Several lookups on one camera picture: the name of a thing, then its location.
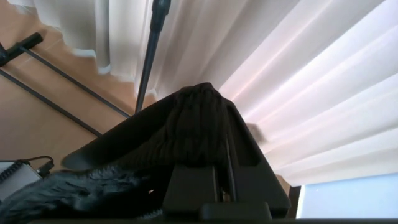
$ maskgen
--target wooden floor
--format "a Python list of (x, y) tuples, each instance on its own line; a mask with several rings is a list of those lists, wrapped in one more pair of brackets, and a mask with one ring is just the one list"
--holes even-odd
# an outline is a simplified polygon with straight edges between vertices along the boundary
[[(94, 58), (70, 53), (58, 30), (42, 25), (37, 16), (21, 14), (0, 0), (0, 42), (5, 48), (34, 32), (44, 41), (32, 51), (91, 88), (129, 114), (134, 113), (134, 84), (111, 75), (98, 75)], [(1, 68), (35, 91), (69, 111), (101, 133), (125, 118), (27, 54)], [(144, 106), (154, 102), (148, 96)], [(48, 155), (60, 160), (96, 137), (0, 76), (0, 160)], [(41, 162), (34, 162), (37, 167)]]

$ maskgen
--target black fabric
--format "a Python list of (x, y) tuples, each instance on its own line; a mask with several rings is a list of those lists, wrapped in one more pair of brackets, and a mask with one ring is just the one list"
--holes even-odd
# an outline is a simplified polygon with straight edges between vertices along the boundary
[(224, 101), (203, 83), (142, 110), (64, 161), (87, 170), (54, 173), (5, 199), (0, 223), (157, 212), (174, 164), (225, 164)]

